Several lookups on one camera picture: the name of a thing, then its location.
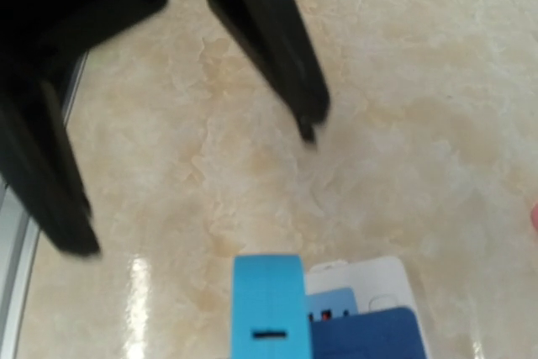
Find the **white multicolour power strip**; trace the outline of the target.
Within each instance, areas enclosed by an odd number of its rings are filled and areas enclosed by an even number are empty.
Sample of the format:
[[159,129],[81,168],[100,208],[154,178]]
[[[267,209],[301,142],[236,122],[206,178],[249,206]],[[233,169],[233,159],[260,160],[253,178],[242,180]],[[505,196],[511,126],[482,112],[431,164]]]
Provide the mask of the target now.
[[427,358],[431,357],[407,272],[397,257],[319,264],[306,273],[305,281],[311,324],[349,315],[409,308],[417,318]]

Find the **light blue adapter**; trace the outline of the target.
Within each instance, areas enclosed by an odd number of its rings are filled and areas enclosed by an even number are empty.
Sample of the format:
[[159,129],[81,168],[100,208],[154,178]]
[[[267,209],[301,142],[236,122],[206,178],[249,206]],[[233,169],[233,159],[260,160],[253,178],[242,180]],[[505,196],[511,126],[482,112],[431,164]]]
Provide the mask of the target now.
[[307,308],[299,256],[237,256],[231,288],[229,356],[312,358]]

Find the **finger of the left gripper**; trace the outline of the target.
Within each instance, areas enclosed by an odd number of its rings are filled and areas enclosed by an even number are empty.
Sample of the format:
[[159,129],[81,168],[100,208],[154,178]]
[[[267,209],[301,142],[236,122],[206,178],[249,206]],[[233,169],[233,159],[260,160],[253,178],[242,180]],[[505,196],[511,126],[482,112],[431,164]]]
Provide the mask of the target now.
[[74,256],[101,253],[49,83],[1,78],[1,174],[55,248]]
[[330,111],[330,94],[295,0],[207,0],[220,23],[295,118],[306,143]]

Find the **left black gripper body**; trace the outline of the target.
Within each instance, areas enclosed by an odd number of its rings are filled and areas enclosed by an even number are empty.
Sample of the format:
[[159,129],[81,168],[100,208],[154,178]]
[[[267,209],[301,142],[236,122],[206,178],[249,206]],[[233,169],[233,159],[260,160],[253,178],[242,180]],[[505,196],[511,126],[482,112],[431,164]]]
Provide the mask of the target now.
[[38,79],[151,15],[168,0],[1,0],[1,88]]

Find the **dark blue cube socket adapter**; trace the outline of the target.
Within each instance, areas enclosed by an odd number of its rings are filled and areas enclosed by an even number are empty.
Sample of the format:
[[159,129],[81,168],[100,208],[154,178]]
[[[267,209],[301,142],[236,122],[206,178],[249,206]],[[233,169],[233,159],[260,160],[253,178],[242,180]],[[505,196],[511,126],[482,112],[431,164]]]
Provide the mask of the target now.
[[405,307],[311,324],[315,358],[426,359],[414,312]]

